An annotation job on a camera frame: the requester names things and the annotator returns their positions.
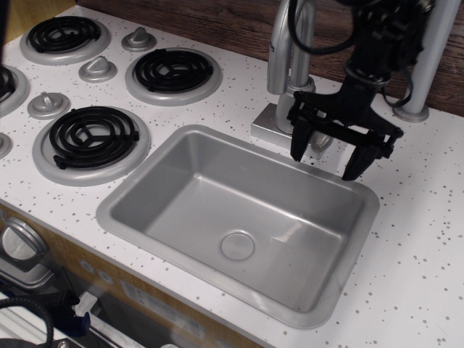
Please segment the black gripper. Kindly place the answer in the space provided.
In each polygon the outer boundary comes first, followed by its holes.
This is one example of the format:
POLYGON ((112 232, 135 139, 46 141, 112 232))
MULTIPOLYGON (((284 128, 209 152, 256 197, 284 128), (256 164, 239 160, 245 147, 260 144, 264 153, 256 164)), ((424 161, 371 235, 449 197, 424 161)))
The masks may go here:
POLYGON ((297 91, 287 119, 294 126, 291 156, 300 162, 315 131, 355 146, 342 179, 354 181, 375 160, 388 158, 403 131, 374 112, 376 94, 391 80, 392 69, 345 65, 345 79, 334 94, 297 91))

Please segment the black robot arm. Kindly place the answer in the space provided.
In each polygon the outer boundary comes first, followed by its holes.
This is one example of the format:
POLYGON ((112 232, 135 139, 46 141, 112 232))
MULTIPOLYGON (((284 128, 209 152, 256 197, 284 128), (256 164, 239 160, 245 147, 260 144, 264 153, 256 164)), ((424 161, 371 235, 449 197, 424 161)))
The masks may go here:
POLYGON ((408 66, 423 50, 422 38, 434 1, 345 1, 351 7, 352 34, 335 46, 312 48, 297 34, 297 2, 290 1, 287 23, 293 42, 304 52, 333 54, 353 47, 345 62, 345 79, 334 94, 297 91, 287 116, 293 125, 291 156, 300 161, 314 132, 355 146, 344 174, 357 179, 375 161, 389 157, 401 128, 373 111, 371 103, 383 94, 392 73, 401 72, 413 91, 408 66))

